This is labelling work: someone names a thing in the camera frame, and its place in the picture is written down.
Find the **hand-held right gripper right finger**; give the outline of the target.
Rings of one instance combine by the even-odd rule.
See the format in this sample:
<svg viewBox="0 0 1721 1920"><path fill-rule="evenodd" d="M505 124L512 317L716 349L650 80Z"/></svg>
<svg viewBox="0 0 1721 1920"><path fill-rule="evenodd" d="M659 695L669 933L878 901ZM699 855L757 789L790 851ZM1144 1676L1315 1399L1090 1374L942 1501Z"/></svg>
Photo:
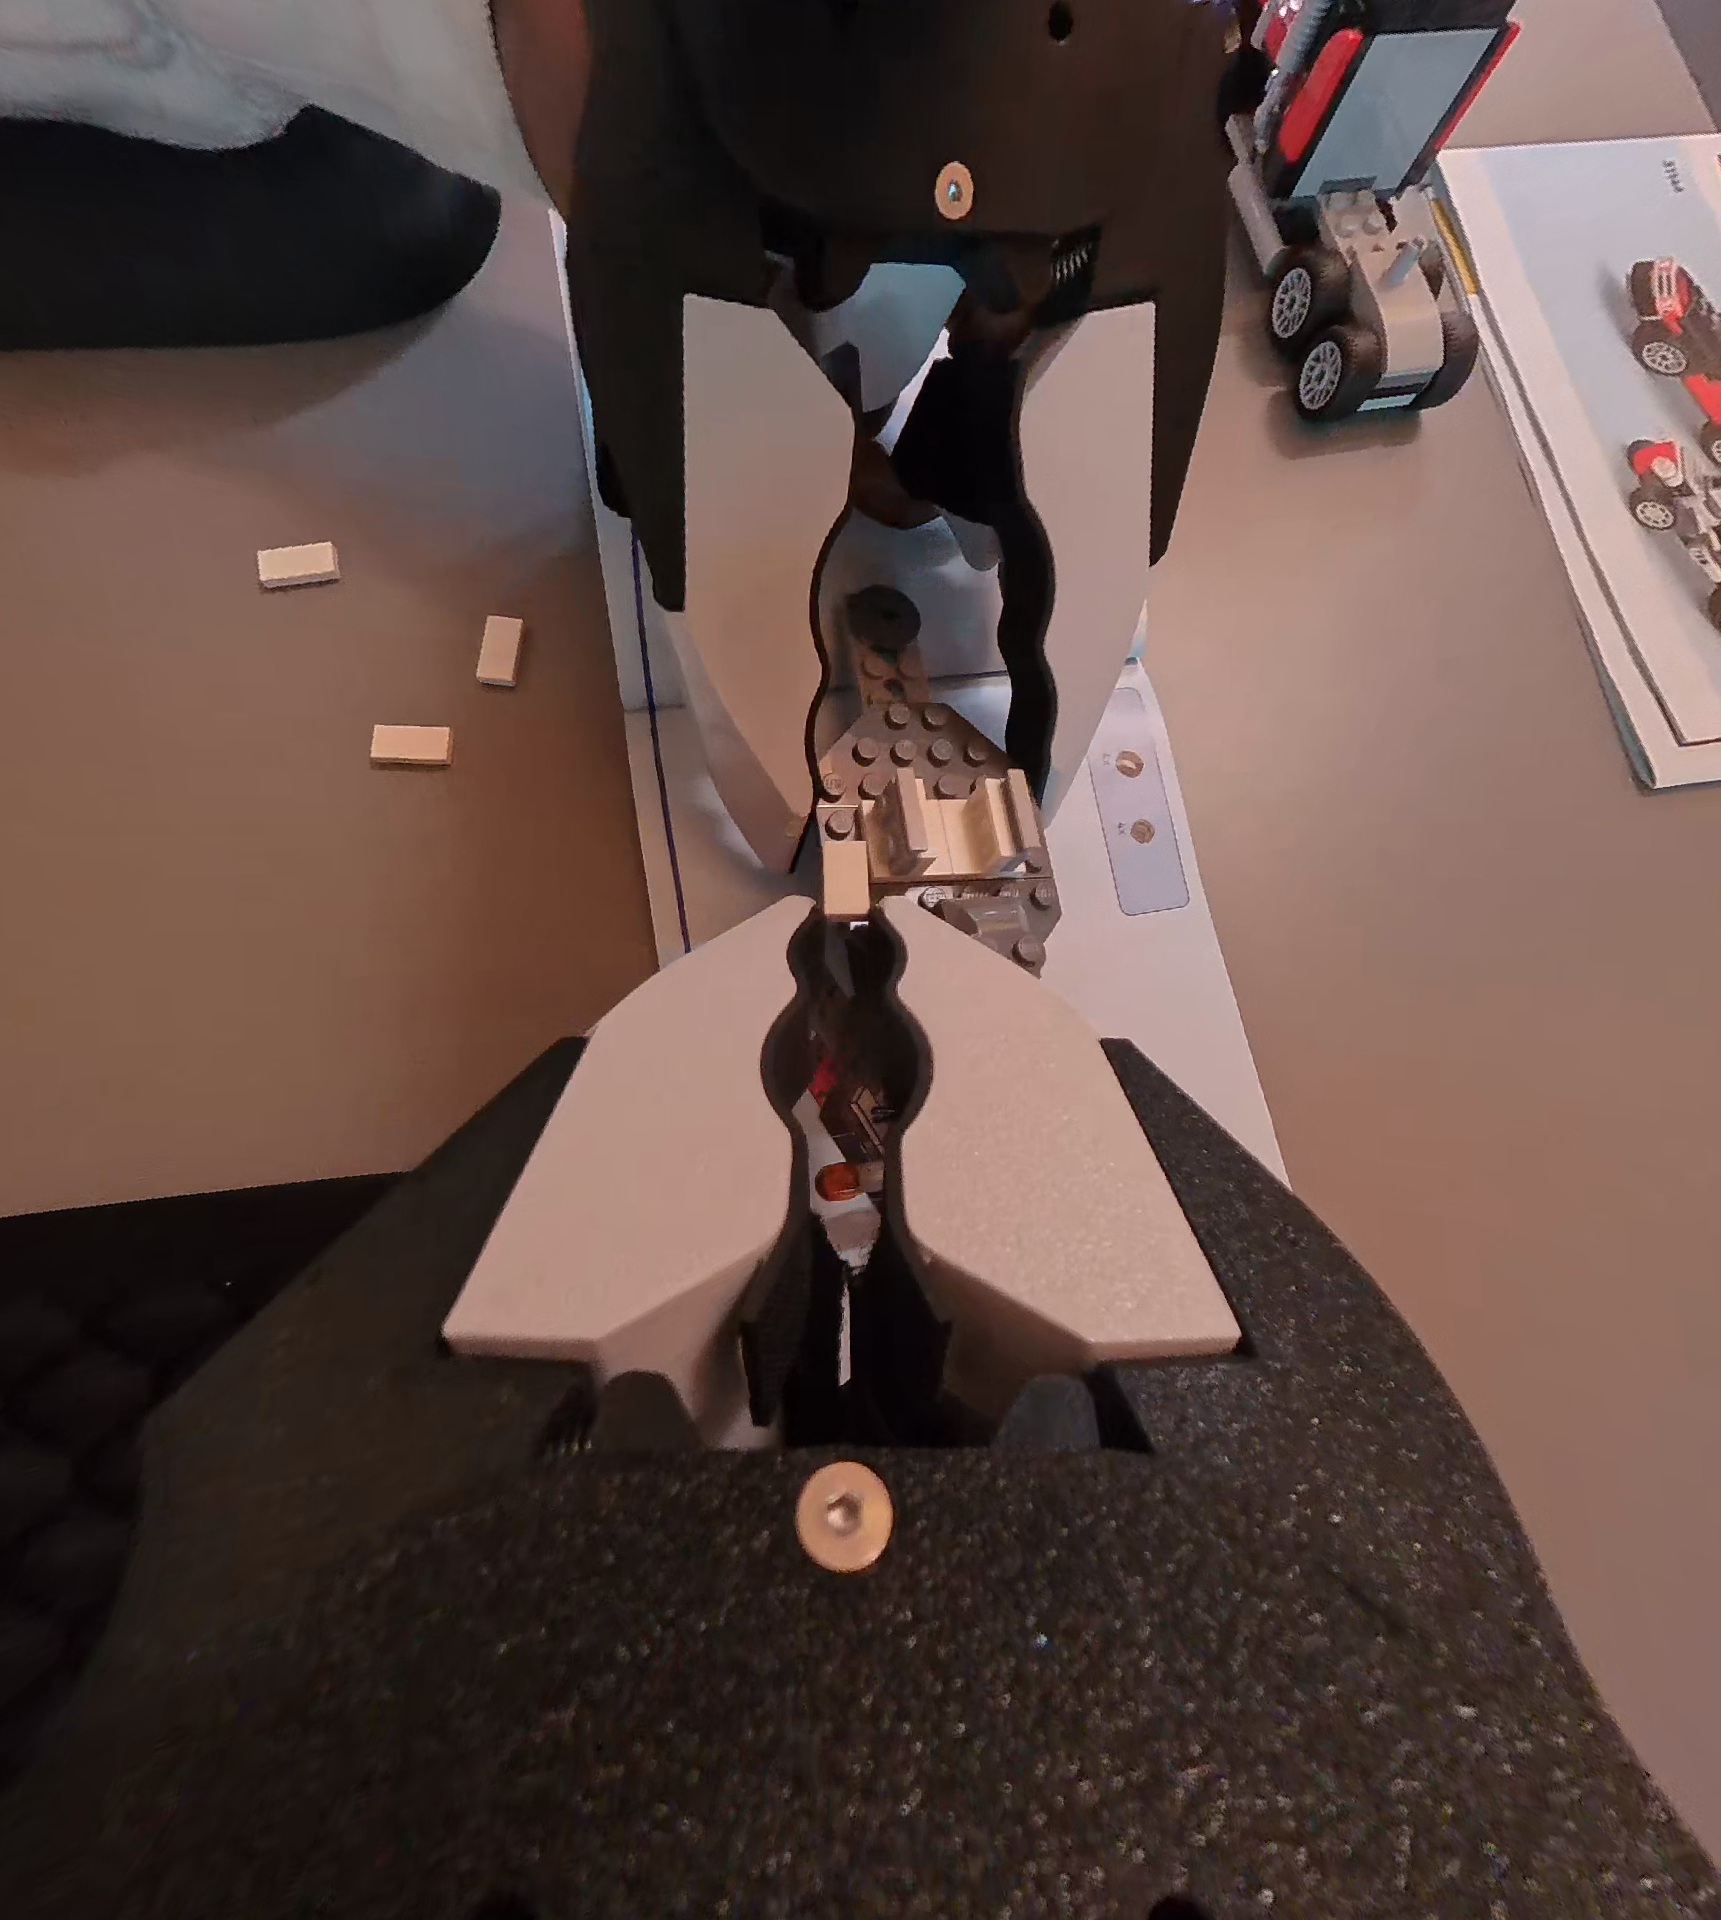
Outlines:
<svg viewBox="0 0 1721 1920"><path fill-rule="evenodd" d="M994 1423L1033 1379L1224 1355L1243 1329L1101 1039L1015 961L907 899L890 1037L911 1081L874 1243L874 1426Z"/></svg>

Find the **light blue instruction booklet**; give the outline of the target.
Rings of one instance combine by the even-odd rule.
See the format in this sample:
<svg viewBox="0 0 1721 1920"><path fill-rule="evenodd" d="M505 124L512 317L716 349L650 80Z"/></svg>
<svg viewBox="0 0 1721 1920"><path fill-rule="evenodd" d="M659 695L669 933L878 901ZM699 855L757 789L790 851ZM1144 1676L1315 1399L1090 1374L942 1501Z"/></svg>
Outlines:
<svg viewBox="0 0 1721 1920"><path fill-rule="evenodd" d="M1498 232L1474 270L1490 380L1634 774L1721 783L1721 421L1674 421L1689 380L1640 367L1597 276L1574 276L1581 311L1554 323Z"/></svg>

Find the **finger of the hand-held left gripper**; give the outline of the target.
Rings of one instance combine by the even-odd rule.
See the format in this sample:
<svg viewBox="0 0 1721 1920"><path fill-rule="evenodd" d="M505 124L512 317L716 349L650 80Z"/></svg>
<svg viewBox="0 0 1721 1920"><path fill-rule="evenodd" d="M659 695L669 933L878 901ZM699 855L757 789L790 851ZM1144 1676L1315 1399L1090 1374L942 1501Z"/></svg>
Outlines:
<svg viewBox="0 0 1721 1920"><path fill-rule="evenodd" d="M680 675L731 820L787 871L814 806L814 583L852 418L775 311L687 296L680 319Z"/></svg>
<svg viewBox="0 0 1721 1920"><path fill-rule="evenodd" d="M1060 803L1128 657L1150 574L1157 309L1088 311L1016 361L999 511L1008 755Z"/></svg>

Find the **black quilted cushion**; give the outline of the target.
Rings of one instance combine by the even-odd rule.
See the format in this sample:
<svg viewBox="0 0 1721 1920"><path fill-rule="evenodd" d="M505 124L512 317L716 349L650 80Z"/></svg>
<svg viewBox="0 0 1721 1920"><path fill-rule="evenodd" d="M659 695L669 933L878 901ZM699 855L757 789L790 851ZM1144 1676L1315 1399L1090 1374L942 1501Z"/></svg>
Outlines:
<svg viewBox="0 0 1721 1920"><path fill-rule="evenodd" d="M404 323L469 282L497 222L488 185L320 108L234 149L0 118L0 351Z"/></svg>

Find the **white jacket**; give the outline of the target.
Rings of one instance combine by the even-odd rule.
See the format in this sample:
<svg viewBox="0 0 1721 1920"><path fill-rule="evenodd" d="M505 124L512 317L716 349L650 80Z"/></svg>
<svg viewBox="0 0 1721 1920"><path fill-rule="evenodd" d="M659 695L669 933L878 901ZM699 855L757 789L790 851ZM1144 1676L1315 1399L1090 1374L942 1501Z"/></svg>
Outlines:
<svg viewBox="0 0 1721 1920"><path fill-rule="evenodd" d="M0 2L0 118L246 148L318 106L444 168L524 166L467 2Z"/></svg>

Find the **white instruction booklet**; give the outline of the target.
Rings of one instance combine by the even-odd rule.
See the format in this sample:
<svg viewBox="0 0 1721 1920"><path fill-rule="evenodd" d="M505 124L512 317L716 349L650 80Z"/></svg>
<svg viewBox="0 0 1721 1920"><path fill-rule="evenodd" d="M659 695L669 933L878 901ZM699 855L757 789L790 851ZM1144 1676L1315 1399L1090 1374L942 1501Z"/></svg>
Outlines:
<svg viewBox="0 0 1721 1920"><path fill-rule="evenodd" d="M568 237L556 218L553 234L574 326ZM817 313L801 307L788 274L779 271L761 307L782 319L847 401L855 452L866 418L833 373L857 375L861 398L887 408L887 426L907 428L945 363L947 311L961 292L961 276L942 263L887 261L869 271L847 306ZM576 326L574 359L641 857L659 957L669 964L790 890L794 860L787 871L769 869L721 800L680 675L680 609L659 603L606 450L596 441ZM1016 477L1012 406L994 401L990 434L994 453L1010 456ZM1012 691L999 650L997 530L941 511L899 527L852 503L850 489L849 467L847 511L824 544L814 583L824 677L809 724L809 753L829 750L833 724L858 714L855 665L837 635L837 616L849 594L869 585L896 588L915 601L926 675L942 695L965 695L967 716L990 721L1000 744ZM1046 982L1105 1037L1134 1041L1281 1176L1275 1125L1192 861L1159 698L1141 665L1144 628L1147 601L1064 800L1038 803L1046 848L1064 882L1064 930L1046 940ZM796 851L809 831L806 820Z"/></svg>

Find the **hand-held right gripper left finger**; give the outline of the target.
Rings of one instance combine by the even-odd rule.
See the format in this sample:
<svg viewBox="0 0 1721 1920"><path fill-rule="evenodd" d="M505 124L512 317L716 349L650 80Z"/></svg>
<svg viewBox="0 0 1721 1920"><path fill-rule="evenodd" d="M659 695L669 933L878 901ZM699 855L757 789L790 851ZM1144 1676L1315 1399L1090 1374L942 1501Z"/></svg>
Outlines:
<svg viewBox="0 0 1721 1920"><path fill-rule="evenodd" d="M792 1002L779 899L656 971L590 1030L444 1324L460 1355L675 1384L709 1444L759 1447L734 1307L781 1233L792 1135L762 1085Z"/></svg>

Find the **red grey lego truck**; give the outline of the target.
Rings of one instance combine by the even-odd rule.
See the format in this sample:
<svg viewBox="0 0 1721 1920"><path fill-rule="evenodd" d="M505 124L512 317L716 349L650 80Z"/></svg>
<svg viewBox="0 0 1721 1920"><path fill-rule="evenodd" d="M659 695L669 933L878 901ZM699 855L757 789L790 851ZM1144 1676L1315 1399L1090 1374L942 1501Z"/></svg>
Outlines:
<svg viewBox="0 0 1721 1920"><path fill-rule="evenodd" d="M1427 177L1519 35L1508 2L1243 6L1218 108L1267 336L1308 421L1427 412L1478 330Z"/></svg>

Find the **car cover instruction booklet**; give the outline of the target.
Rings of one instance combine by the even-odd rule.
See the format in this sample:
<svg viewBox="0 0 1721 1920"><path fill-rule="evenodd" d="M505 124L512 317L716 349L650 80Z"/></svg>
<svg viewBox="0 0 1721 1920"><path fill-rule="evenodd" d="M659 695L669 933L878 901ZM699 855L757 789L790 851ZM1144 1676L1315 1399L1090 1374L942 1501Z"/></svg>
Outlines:
<svg viewBox="0 0 1721 1920"><path fill-rule="evenodd" d="M1601 659L1721 755L1721 132L1451 149L1443 187Z"/></svg>

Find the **grey lego assembly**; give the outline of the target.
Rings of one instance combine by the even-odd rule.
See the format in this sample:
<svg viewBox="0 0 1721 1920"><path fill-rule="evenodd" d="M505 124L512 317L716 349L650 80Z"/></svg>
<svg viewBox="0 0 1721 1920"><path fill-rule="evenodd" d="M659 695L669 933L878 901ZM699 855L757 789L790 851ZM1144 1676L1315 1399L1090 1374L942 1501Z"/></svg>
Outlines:
<svg viewBox="0 0 1721 1920"><path fill-rule="evenodd" d="M818 760L820 848L864 841L873 907L909 898L1036 975L1063 899L1024 774L931 689L905 592L850 592L835 632L855 665L858 716Z"/></svg>

